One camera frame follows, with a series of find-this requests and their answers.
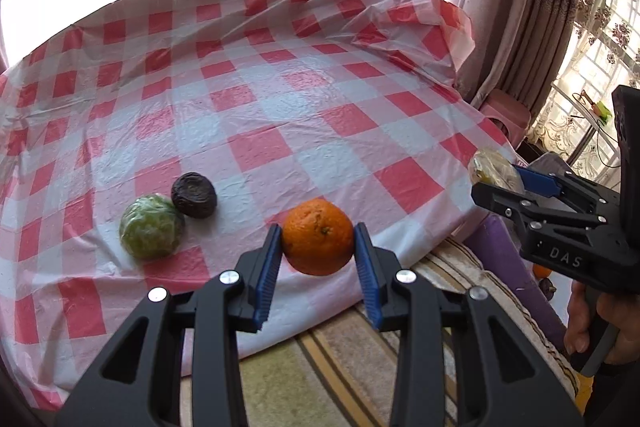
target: red and white plastic tablecloth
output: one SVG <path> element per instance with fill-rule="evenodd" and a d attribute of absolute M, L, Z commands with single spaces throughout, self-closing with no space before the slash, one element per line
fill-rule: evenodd
<path fill-rule="evenodd" d="M 472 48 L 442 0 L 119 0 L 0 76 L 0 345 L 28 401 L 59 407 L 149 288 L 201 286 L 310 198 L 405 266 L 428 253 L 473 207 L 476 148 L 513 157 L 451 87 Z M 215 216 L 136 263 L 124 208 L 188 171 Z M 283 261 L 241 355 L 359 299 L 353 261 L 324 278 Z"/>

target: pink stool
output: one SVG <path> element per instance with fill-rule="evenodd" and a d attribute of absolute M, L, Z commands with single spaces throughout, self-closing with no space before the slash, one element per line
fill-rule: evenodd
<path fill-rule="evenodd" d="M 494 89 L 480 106 L 480 112 L 494 122 L 514 149 L 527 134 L 531 113 L 524 105 L 500 89 Z"/>

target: small orange fruit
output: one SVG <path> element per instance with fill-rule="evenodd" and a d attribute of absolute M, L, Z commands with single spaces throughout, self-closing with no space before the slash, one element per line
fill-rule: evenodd
<path fill-rule="evenodd" d="M 330 275 L 353 255 L 353 225 L 329 201 L 305 201 L 293 208 L 282 224 L 282 251 L 299 272 Z"/>
<path fill-rule="evenodd" d="M 546 268 L 545 266 L 540 266 L 540 264 L 533 265 L 533 275 L 536 276 L 536 279 L 546 279 L 553 272 L 553 270 Z"/>

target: beige striped upholstery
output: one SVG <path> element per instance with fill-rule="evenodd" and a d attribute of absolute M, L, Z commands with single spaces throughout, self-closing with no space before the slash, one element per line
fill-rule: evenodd
<path fill-rule="evenodd" d="M 452 239 L 415 267 L 435 285 L 464 291 L 482 285 L 524 331 L 572 397 L 578 381 L 566 360 L 491 272 Z M 456 376 L 450 335 L 444 334 L 447 426 L 455 425 Z M 384 427 L 391 413 L 399 339 L 374 331 L 361 305 L 284 343 L 242 360 L 251 427 Z M 182 382 L 182 424 L 191 426 L 191 380 Z"/>

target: metal rivet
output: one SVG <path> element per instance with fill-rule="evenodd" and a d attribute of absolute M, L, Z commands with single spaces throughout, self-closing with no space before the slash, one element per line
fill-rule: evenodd
<path fill-rule="evenodd" d="M 151 302 L 160 302 L 166 298 L 166 295 L 167 291 L 162 286 L 156 286 L 151 288 L 146 296 L 149 297 Z"/>
<path fill-rule="evenodd" d="M 489 292 L 482 288 L 482 286 L 473 286 L 469 290 L 469 297 L 474 301 L 484 301 L 489 296 Z"/>
<path fill-rule="evenodd" d="M 227 270 L 220 274 L 219 279 L 223 284 L 235 284 L 240 280 L 240 274 L 236 270 Z"/>
<path fill-rule="evenodd" d="M 418 279 L 418 276 L 411 270 L 400 270 L 398 273 L 396 273 L 396 279 L 404 284 L 411 284 L 412 282 L 415 282 L 416 279 Z"/>

